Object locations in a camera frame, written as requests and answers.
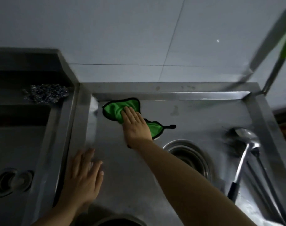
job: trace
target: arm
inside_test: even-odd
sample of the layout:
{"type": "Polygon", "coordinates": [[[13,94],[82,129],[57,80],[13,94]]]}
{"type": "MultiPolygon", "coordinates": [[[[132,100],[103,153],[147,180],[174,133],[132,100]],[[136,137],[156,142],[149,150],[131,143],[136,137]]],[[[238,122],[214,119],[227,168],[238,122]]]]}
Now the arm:
{"type": "Polygon", "coordinates": [[[95,162],[91,169],[93,154],[94,149],[85,153],[78,151],[57,205],[32,226],[69,226],[83,207],[96,199],[103,181],[103,171],[99,171],[101,161],[95,162]]]}
{"type": "Polygon", "coordinates": [[[185,226],[255,225],[201,174],[154,144],[148,126],[138,112],[128,107],[124,110],[121,114],[127,144],[150,167],[185,226]]]}

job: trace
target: green cloth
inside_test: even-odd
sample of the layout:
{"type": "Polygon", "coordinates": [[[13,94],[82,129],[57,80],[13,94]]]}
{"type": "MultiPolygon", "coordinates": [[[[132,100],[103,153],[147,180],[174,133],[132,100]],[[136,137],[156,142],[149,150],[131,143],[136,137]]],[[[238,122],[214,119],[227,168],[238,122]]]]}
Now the green cloth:
{"type": "MultiPolygon", "coordinates": [[[[123,118],[121,115],[121,111],[124,109],[124,107],[132,107],[136,112],[141,113],[141,105],[140,101],[137,98],[127,98],[124,100],[119,101],[111,101],[105,104],[103,108],[103,115],[111,120],[111,121],[118,121],[120,124],[123,123],[123,118]]],[[[151,136],[153,139],[159,137],[164,129],[175,129],[175,125],[169,125],[169,126],[163,126],[157,121],[149,121],[147,119],[144,119],[150,129],[151,136]]]]}

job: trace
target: wall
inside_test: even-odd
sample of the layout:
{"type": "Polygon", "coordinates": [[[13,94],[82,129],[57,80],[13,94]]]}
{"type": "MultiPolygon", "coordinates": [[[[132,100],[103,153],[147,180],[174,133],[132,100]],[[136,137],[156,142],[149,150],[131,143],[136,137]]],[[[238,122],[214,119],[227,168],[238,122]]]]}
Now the wall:
{"type": "MultiPolygon", "coordinates": [[[[58,48],[81,82],[263,86],[285,31],[286,0],[0,0],[0,47],[58,48]]],[[[286,63],[267,99],[286,106],[286,63]]]]}

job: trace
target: hand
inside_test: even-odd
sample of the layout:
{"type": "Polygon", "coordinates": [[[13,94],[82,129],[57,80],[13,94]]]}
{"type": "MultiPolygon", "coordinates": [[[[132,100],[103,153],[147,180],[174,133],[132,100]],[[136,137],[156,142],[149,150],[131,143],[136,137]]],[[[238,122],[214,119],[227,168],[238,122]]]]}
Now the hand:
{"type": "Polygon", "coordinates": [[[73,208],[75,215],[80,214],[84,207],[96,199],[103,181],[104,173],[99,171],[102,161],[94,162],[91,168],[94,151],[89,149],[85,153],[77,152],[57,204],[73,208]]]}
{"type": "Polygon", "coordinates": [[[131,148],[138,149],[144,141],[152,141],[150,129],[139,112],[125,107],[121,115],[125,141],[131,148]]]}

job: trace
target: black handle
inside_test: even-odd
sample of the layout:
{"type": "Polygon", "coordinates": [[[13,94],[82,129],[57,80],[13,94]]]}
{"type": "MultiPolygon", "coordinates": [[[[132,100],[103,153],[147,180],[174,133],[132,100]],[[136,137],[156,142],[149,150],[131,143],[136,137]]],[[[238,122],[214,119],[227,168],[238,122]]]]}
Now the black handle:
{"type": "Polygon", "coordinates": [[[229,193],[228,193],[228,198],[234,203],[237,199],[239,187],[240,187],[239,184],[232,182],[231,188],[230,188],[229,193]]]}

